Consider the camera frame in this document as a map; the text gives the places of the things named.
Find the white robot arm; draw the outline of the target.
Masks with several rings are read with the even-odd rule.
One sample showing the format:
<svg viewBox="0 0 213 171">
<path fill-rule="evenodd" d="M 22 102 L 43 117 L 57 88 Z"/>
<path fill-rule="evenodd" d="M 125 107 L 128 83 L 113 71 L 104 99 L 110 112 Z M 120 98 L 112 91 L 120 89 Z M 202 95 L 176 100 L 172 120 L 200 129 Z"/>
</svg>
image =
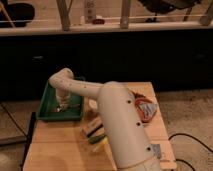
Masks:
<svg viewBox="0 0 213 171">
<path fill-rule="evenodd" d="M 132 92 L 122 83 L 79 81 L 64 68 L 49 78 L 59 102 L 69 93 L 97 102 L 98 111 L 117 171 L 162 171 L 142 121 Z"/>
</svg>

